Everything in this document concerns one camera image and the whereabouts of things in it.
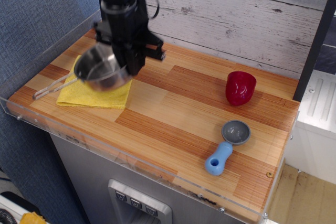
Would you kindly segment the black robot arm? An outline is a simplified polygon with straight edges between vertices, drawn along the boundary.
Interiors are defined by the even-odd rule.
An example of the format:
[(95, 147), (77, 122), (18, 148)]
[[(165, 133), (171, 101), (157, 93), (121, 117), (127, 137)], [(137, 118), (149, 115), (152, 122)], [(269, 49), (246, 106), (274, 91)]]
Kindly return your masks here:
[(149, 28), (146, 0), (99, 0), (102, 21), (95, 24), (96, 40), (110, 45), (120, 67), (136, 76), (146, 57), (165, 58), (163, 40)]

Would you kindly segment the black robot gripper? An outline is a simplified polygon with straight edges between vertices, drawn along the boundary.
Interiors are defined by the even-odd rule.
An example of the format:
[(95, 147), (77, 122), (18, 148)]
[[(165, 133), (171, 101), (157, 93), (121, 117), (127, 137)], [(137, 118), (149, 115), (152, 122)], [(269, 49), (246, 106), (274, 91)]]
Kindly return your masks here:
[(96, 40), (112, 46), (120, 68), (136, 76), (145, 65), (146, 56), (163, 60), (163, 41), (148, 29), (149, 17), (146, 6), (137, 6), (125, 13), (111, 14), (103, 11), (105, 18), (95, 23)]

